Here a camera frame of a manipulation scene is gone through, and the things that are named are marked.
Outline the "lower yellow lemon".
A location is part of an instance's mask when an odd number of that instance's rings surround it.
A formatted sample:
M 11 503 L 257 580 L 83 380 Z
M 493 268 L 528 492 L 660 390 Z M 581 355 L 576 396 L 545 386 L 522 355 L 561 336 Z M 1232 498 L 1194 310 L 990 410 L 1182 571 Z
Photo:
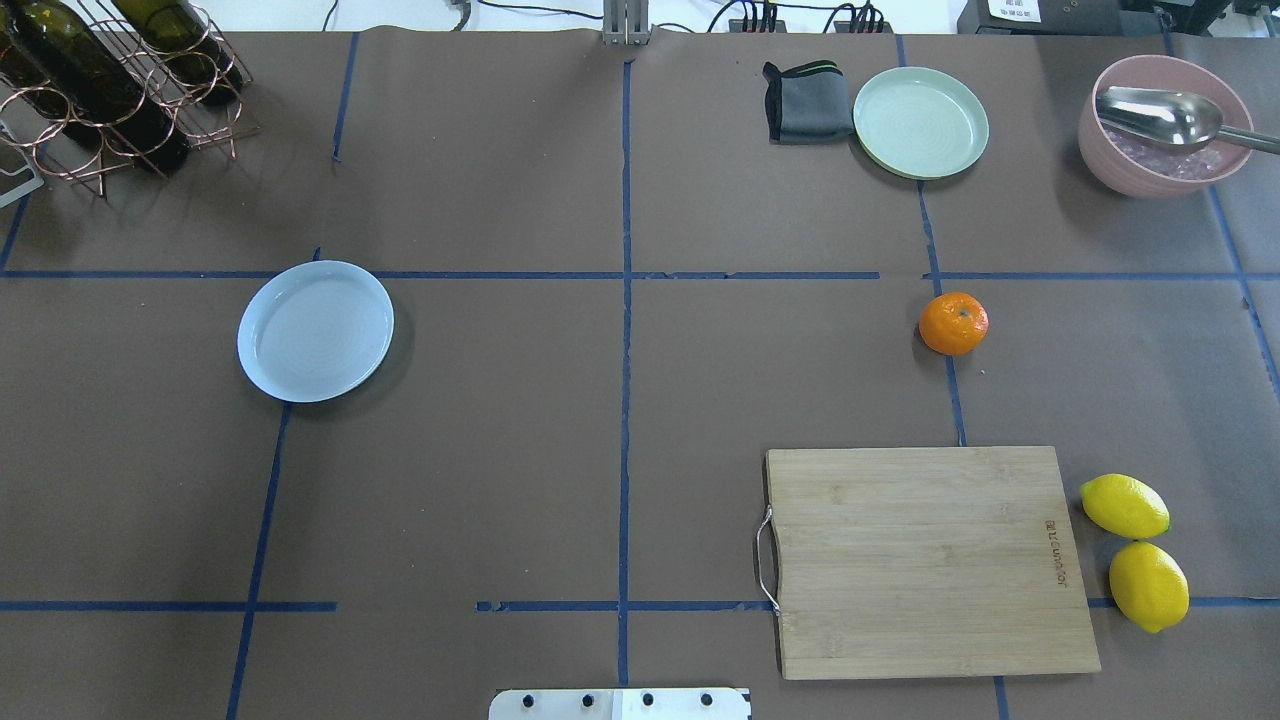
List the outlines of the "lower yellow lemon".
M 1185 574 L 1171 555 L 1146 541 L 1133 541 L 1112 559 L 1108 588 L 1117 609 L 1149 634 L 1175 626 L 1190 609 Z

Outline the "dark green wine bottle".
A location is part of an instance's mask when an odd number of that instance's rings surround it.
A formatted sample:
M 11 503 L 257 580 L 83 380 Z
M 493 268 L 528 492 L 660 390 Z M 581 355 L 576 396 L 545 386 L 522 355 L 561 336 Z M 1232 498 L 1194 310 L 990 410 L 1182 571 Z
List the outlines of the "dark green wine bottle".
M 78 118 L 141 169 L 169 176 L 189 154 L 187 137 L 86 20 L 60 1 L 4 1 L 6 32 Z

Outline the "light blue plate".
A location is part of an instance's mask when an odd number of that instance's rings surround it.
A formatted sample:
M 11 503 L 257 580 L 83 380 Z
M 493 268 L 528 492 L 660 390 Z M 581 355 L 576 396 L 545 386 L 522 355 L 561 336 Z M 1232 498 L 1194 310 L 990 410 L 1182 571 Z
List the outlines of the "light blue plate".
M 239 365 L 264 393 L 328 401 L 361 386 L 384 361 L 396 313 L 384 284 L 351 263 L 314 260 L 271 278 L 247 304 L 236 337 Z

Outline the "folded grey cloth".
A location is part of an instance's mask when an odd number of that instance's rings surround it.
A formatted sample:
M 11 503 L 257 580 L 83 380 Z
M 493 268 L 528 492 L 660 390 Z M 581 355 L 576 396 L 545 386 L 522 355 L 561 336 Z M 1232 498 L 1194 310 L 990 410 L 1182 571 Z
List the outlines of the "folded grey cloth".
M 833 143 L 855 132 L 845 74 L 832 60 L 781 70 L 763 65 L 769 140 L 782 145 Z

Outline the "orange mandarin fruit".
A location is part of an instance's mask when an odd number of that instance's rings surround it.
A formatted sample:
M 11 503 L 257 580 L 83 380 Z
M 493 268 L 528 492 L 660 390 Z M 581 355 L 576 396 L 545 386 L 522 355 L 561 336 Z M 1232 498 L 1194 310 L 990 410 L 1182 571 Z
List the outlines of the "orange mandarin fruit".
M 989 314 L 975 296 L 947 292 L 925 305 L 916 329 L 928 348 L 946 356 L 960 356 L 986 340 Z

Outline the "upper yellow lemon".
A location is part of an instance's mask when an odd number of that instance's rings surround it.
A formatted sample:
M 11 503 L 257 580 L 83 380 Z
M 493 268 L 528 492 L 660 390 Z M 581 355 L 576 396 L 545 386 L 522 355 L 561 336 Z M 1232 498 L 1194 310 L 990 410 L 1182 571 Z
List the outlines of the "upper yellow lemon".
M 1080 500 L 1084 514 L 1115 536 L 1144 541 L 1171 527 L 1162 496 L 1134 477 L 1119 473 L 1096 477 L 1080 487 Z

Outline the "light green plate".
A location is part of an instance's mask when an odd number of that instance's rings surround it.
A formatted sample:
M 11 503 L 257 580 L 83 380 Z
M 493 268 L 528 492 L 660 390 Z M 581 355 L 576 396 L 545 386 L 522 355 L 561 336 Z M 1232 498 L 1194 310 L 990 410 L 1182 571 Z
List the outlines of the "light green plate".
M 974 165 L 989 142 L 989 119 L 963 82 L 925 67 L 897 67 L 867 81 L 851 118 L 861 149 L 879 167 L 934 181 Z

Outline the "bamboo cutting board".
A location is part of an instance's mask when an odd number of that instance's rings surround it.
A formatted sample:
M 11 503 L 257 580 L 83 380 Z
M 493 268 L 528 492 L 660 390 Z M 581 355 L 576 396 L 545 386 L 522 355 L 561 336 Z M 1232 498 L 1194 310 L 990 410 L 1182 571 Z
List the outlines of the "bamboo cutting board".
M 773 448 L 764 466 L 786 680 L 1100 671 L 1053 447 Z

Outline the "grey metal post bracket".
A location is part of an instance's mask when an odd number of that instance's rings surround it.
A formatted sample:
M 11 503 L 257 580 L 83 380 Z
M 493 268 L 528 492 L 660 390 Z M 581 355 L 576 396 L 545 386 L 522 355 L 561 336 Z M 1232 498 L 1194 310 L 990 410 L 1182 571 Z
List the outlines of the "grey metal post bracket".
M 652 38 L 648 0 L 604 0 L 602 40 L 605 46 L 641 46 Z

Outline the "pink bowl with ice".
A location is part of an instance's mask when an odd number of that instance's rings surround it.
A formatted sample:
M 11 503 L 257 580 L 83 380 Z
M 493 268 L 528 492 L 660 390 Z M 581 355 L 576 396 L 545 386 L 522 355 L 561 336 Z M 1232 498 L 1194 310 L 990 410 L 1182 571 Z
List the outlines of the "pink bowl with ice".
M 1155 54 L 1117 60 L 1100 73 L 1085 96 L 1076 132 L 1085 165 L 1111 190 L 1138 199 L 1180 197 L 1228 178 L 1251 158 L 1249 149 L 1217 140 L 1188 151 L 1160 146 L 1101 123 L 1094 100 L 1114 86 L 1198 94 L 1219 105 L 1226 124 L 1254 128 L 1242 97 L 1203 67 Z

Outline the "steel ice scoop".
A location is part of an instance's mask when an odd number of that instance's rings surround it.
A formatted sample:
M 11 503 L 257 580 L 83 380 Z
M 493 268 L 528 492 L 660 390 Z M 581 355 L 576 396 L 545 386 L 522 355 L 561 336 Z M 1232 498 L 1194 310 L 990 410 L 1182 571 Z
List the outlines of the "steel ice scoop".
M 1222 141 L 1279 154 L 1279 138 L 1229 126 L 1221 108 L 1190 92 L 1111 86 L 1094 99 L 1100 122 L 1115 129 L 1172 147 L 1199 149 Z

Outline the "yellow lemon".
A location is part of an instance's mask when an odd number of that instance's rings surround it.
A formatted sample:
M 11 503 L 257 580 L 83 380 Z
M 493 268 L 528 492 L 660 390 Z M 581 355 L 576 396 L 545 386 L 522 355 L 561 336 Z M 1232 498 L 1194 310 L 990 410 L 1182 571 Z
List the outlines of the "yellow lemon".
M 1080 500 L 1084 514 L 1115 536 L 1144 541 L 1171 527 L 1162 496 L 1134 477 L 1119 473 L 1096 477 L 1080 487 Z
M 1146 541 L 1133 541 L 1112 559 L 1108 588 L 1117 609 L 1149 634 L 1175 626 L 1190 609 L 1185 574 L 1171 555 Z

